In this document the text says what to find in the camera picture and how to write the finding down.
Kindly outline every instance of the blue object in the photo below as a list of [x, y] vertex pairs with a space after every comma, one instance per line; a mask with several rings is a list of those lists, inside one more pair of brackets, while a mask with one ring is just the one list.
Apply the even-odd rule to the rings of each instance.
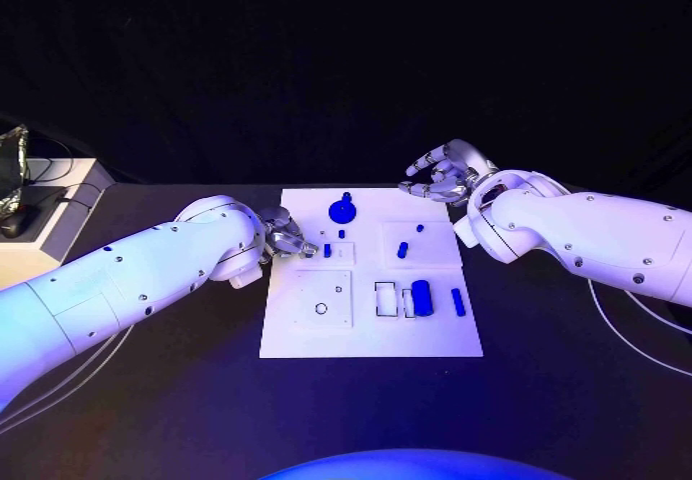
[[429, 297], [429, 283], [427, 280], [417, 280], [411, 285], [411, 296], [414, 297], [414, 314], [417, 317], [432, 315], [432, 298]]
[[342, 199], [329, 207], [329, 218], [336, 223], [349, 223], [356, 218], [356, 206], [350, 201], [350, 193], [344, 192]]
[[347, 453], [298, 465], [265, 480], [323, 480], [324, 478], [396, 480], [568, 480], [548, 470], [477, 453], [445, 450], [376, 450]]
[[458, 288], [451, 289], [451, 298], [454, 299], [454, 308], [457, 309], [457, 316], [463, 317], [466, 315], [464, 302], [461, 301], [461, 292]]
[[396, 252], [396, 256], [399, 258], [406, 258], [406, 251], [408, 251], [408, 243], [406, 242], [401, 242], [399, 244], [399, 251]]

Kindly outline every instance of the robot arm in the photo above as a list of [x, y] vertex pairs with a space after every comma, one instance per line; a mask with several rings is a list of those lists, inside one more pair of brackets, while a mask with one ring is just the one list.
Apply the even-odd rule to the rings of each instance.
[[[574, 274], [692, 306], [692, 214], [643, 200], [571, 194], [545, 175], [497, 171], [490, 161], [481, 175], [483, 155], [466, 142], [463, 154], [450, 153], [455, 142], [422, 157], [435, 165], [435, 183], [402, 182], [399, 188], [432, 200], [454, 198], [453, 205], [468, 203], [454, 225], [466, 246], [480, 243], [504, 263], [532, 249], [545, 250]], [[440, 169], [448, 172], [444, 179]]]
[[231, 197], [0, 291], [0, 411], [33, 380], [210, 279], [244, 287], [269, 256], [311, 255], [285, 209], [264, 219]]

